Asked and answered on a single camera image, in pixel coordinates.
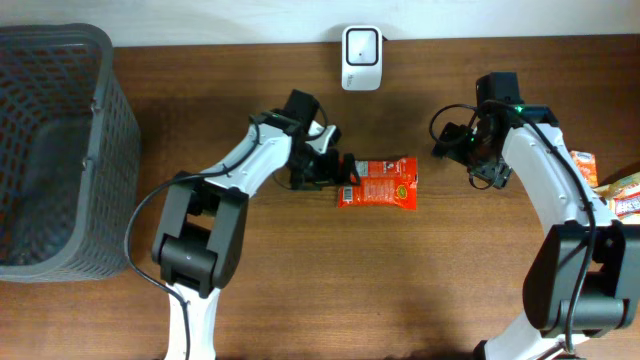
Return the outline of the orange tissue pack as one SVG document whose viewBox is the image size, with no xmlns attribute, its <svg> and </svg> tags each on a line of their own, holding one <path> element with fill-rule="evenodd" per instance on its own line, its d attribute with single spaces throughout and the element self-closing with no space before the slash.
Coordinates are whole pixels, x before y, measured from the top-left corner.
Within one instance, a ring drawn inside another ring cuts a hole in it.
<svg viewBox="0 0 640 360">
<path fill-rule="evenodd" d="M 582 151 L 571 151 L 570 155 L 587 184 L 592 188 L 597 187 L 598 176 L 595 155 Z"/>
</svg>

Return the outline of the red Hacks candy bag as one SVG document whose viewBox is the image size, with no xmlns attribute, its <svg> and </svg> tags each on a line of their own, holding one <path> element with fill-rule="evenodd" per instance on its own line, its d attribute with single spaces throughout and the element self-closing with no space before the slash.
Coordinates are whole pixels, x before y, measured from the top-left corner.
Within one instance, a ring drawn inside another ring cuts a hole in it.
<svg viewBox="0 0 640 360">
<path fill-rule="evenodd" d="M 359 185 L 342 186 L 338 208 L 350 206 L 396 206 L 417 209 L 418 161 L 415 157 L 398 160 L 356 160 Z"/>
</svg>

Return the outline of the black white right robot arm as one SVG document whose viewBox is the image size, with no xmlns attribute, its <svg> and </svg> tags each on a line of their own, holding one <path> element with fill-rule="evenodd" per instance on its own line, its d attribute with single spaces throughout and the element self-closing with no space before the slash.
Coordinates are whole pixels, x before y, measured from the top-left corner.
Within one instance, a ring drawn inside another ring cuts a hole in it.
<svg viewBox="0 0 640 360">
<path fill-rule="evenodd" d="M 546 105 L 526 103 L 514 72 L 475 84 L 466 124 L 447 123 L 432 154 L 466 168 L 477 190 L 518 176 L 544 241 L 523 283 L 522 312 L 480 341 L 475 359 L 571 359 L 578 345 L 629 327 L 639 304 L 639 227 L 624 223 L 573 162 Z"/>
</svg>

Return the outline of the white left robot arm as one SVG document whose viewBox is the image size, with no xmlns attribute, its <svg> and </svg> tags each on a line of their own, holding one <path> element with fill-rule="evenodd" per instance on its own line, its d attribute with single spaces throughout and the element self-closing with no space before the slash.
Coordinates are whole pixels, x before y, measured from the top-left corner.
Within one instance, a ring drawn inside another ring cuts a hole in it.
<svg viewBox="0 0 640 360">
<path fill-rule="evenodd" d="M 169 181 L 151 257 L 170 301 L 169 359 L 213 359 L 217 304 L 239 264 L 249 201 L 282 168 L 293 191 L 357 186 L 362 174 L 335 145 L 337 126 L 319 124 L 324 110 L 294 89 L 281 108 L 249 118 L 246 136 L 222 160 Z"/>
</svg>

